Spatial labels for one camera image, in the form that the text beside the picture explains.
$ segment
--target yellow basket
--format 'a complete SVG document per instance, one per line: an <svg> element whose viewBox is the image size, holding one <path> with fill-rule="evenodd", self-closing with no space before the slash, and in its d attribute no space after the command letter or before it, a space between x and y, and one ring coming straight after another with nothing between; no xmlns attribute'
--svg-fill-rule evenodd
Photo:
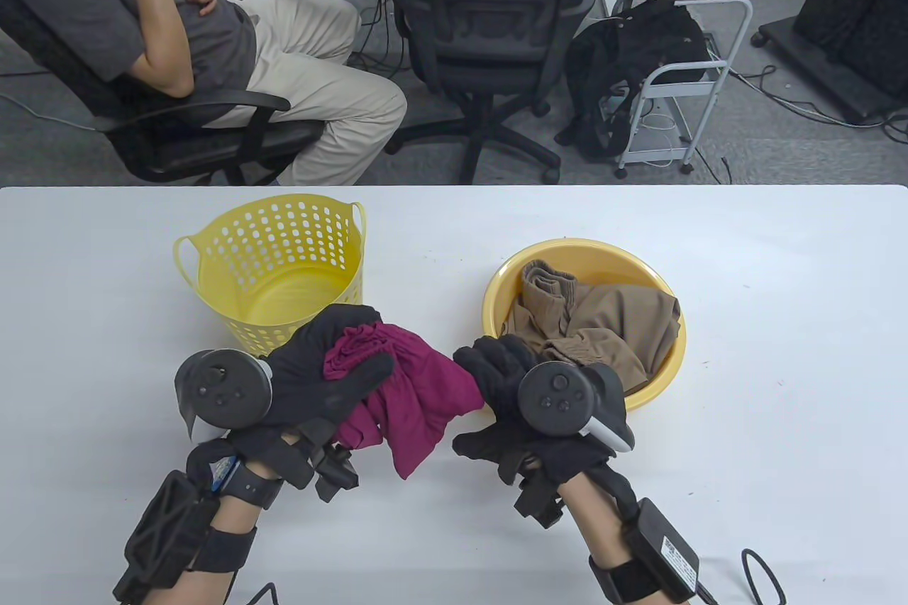
<svg viewBox="0 0 908 605"><path fill-rule="evenodd" d="M353 207L360 213L357 228ZM182 245L199 256L186 273ZM362 303L366 210L283 194L230 210L173 244L179 273L253 355L266 355L333 303Z"/></svg>
<svg viewBox="0 0 908 605"><path fill-rule="evenodd" d="M495 273L482 301L482 330L495 337L502 334L510 308L520 293L520 273L533 260L545 260L551 267L570 272L584 284L636 284L658 288L669 296L672 289L645 262L615 245L586 238L559 238L531 245L512 255ZM687 324L684 314L678 319L681 329L677 341L658 373L636 392L625 395L627 411L638 409L662 394L675 380L687 349Z"/></svg>

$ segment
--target man sitting in chair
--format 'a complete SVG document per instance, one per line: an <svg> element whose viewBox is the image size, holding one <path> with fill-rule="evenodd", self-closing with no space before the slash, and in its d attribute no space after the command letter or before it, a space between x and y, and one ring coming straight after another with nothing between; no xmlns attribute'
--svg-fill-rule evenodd
<svg viewBox="0 0 908 605"><path fill-rule="evenodd" d="M129 74L173 97L249 89L283 96L272 122L324 120L281 184L353 184L406 113L388 79L351 69L360 28L340 0L23 0L105 81ZM216 110L198 124L241 128L253 110Z"/></svg>

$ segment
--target chair armrest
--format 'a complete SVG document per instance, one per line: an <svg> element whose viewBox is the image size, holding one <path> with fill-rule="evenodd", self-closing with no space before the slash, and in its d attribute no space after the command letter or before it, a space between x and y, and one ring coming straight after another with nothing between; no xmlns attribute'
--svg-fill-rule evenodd
<svg viewBox="0 0 908 605"><path fill-rule="evenodd" d="M143 120L159 118L159 116L167 116L180 111L200 109L202 106L253 106L258 109L256 114L262 110L269 112L268 118L276 111L289 111L289 102L283 96L249 92L244 89L219 89L215 92L200 92L188 96L187 99L173 99L172 102L168 101L162 106L143 111L132 118L117 119L97 116L93 124L94 129L98 132L107 134Z"/></svg>

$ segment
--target forearm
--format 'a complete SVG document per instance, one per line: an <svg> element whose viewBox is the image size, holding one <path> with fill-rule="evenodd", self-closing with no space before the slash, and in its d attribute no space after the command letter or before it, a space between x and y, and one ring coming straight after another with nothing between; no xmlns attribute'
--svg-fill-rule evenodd
<svg viewBox="0 0 908 605"><path fill-rule="evenodd" d="M136 0L145 54L133 76L170 96L189 96L194 89L192 57L182 18L173 0Z"/></svg>
<svg viewBox="0 0 908 605"><path fill-rule="evenodd" d="M266 479L276 475L260 463L248 463L247 468ZM221 507L211 520L211 527L229 534L248 534L259 521L262 509L246 501L225 496ZM223 605L230 589L233 573L184 572L172 589L154 589L143 605Z"/></svg>
<svg viewBox="0 0 908 605"><path fill-rule="evenodd" d="M614 502L587 475L581 473L562 484L558 492L580 528L593 562L610 570L631 560L633 556L621 536L621 520ZM662 592L637 602L638 605L671 605Z"/></svg>

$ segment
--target power adapter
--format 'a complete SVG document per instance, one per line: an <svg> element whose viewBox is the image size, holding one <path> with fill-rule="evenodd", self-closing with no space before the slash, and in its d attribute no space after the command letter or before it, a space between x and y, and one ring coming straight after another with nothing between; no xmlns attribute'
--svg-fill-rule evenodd
<svg viewBox="0 0 908 605"><path fill-rule="evenodd" d="M625 525L624 538L630 553L646 566L671 602L693 598L700 558L652 501L640 501L639 515Z"/></svg>

